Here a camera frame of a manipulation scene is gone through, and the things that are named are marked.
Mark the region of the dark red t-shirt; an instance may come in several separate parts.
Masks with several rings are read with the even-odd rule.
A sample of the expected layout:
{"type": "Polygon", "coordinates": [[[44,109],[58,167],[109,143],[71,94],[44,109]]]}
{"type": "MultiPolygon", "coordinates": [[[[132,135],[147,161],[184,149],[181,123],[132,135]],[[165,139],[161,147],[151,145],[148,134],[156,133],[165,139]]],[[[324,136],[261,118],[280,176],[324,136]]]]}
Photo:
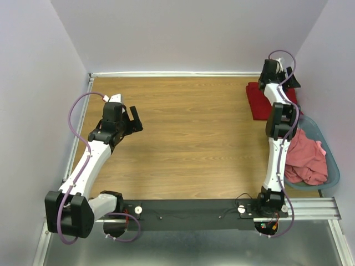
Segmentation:
{"type": "Polygon", "coordinates": [[[263,92],[258,88],[257,82],[249,82],[246,86],[246,95],[254,120],[267,121],[271,114],[272,105],[263,92]]]}

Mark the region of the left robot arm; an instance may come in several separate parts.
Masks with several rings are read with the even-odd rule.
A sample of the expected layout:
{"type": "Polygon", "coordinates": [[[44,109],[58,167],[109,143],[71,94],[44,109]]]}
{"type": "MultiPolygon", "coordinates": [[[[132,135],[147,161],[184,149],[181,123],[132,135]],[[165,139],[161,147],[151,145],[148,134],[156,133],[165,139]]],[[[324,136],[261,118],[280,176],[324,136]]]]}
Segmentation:
{"type": "Polygon", "coordinates": [[[86,238],[94,222],[105,215],[111,219],[124,213],[124,200],[119,192],[103,191],[90,199],[92,186],[101,168],[124,137],[143,130],[135,106],[107,102],[97,126],[84,141],[86,149],[76,168],[57,191],[45,197],[48,230],[58,233],[65,244],[86,238]]]}

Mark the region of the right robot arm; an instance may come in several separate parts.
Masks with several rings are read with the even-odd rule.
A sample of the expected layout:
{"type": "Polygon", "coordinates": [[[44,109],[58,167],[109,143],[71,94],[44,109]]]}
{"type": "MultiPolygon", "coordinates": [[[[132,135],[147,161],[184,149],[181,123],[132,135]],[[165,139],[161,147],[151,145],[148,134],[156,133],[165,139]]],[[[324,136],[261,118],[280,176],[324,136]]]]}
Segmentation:
{"type": "Polygon", "coordinates": [[[296,134],[300,111],[283,89],[292,69],[284,69],[279,59],[266,59],[258,87],[271,105],[265,133],[269,156],[266,178],[255,203],[256,213],[268,217],[282,211],[285,205],[285,167],[287,151],[296,134]]]}

